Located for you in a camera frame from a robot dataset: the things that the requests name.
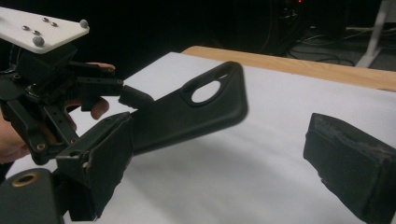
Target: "oval hole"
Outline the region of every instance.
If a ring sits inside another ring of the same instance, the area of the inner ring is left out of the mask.
[[[195,90],[195,92],[192,94],[192,101],[195,103],[202,103],[208,99],[210,99],[212,96],[214,96],[220,89],[221,83],[219,81],[212,81],[203,87]]]

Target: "white paper sheet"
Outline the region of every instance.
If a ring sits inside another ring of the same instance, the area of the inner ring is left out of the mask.
[[[220,63],[170,53],[126,84],[159,99]],[[134,157],[97,223],[362,223],[303,159],[305,134],[312,113],[320,113],[396,147],[396,94],[244,70],[247,118],[227,130]],[[117,98],[108,99],[108,115],[129,110]],[[88,114],[73,117],[79,133],[96,123]],[[24,158],[10,175],[32,167]]]

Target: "black mechanical arm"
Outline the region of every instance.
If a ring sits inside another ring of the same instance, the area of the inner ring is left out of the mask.
[[[77,49],[65,44],[45,54],[21,50],[15,72],[0,76],[5,120],[30,148],[36,164],[55,159],[54,172],[21,172],[0,186],[0,223],[63,223],[102,215],[132,156],[170,146],[240,122],[248,112],[243,70],[228,62],[154,101],[115,78],[114,70],[72,61]],[[204,102],[191,97],[218,81]],[[89,111],[101,96],[119,96],[136,109],[102,119],[78,136],[64,111],[81,98]],[[48,133],[56,142],[48,140]]]

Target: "white mounting plate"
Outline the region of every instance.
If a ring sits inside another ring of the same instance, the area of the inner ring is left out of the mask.
[[[22,29],[23,26],[29,27],[29,30]],[[40,35],[35,35],[34,31],[38,31]],[[34,53],[47,53],[89,31],[88,26],[83,28],[79,22],[0,7],[0,38]],[[33,42],[35,36],[41,36],[44,39],[43,46],[35,45]]]

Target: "human hand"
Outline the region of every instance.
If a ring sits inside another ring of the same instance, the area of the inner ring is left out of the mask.
[[[98,64],[101,67],[109,67],[115,69],[114,65],[107,63],[93,63]],[[73,100],[69,102],[66,106],[77,106],[81,105],[81,99]],[[108,101],[101,99],[91,110],[91,116],[94,119],[101,118],[109,108]],[[66,117],[68,118],[70,124],[74,129],[77,128],[76,123],[71,119],[69,114],[64,111]],[[46,136],[49,143],[56,143],[56,139],[50,134],[48,130],[43,130],[43,134]],[[23,142],[18,133],[11,126],[11,123],[3,119],[3,114],[0,111],[0,163],[9,163],[20,159],[28,155],[29,147]]]

